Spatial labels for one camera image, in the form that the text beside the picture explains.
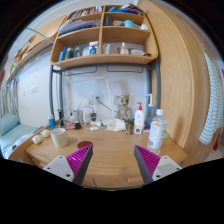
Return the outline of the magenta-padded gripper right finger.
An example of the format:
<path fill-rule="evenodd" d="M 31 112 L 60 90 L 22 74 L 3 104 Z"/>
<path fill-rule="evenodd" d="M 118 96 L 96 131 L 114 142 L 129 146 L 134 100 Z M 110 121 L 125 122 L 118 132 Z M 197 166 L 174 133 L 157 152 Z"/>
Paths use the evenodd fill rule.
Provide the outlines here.
<path fill-rule="evenodd" d="M 160 157 L 138 145 L 134 146 L 134 156 L 145 185 L 182 169 L 169 156 Z"/>

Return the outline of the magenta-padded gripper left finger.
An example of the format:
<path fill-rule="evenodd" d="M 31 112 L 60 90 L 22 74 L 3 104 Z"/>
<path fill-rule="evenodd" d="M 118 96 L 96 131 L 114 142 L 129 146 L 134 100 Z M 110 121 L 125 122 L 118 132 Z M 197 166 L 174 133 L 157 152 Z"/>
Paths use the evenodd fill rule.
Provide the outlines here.
<path fill-rule="evenodd" d="M 92 155 L 93 145 L 90 144 L 67 157 L 59 155 L 44 170 L 81 186 Z"/>

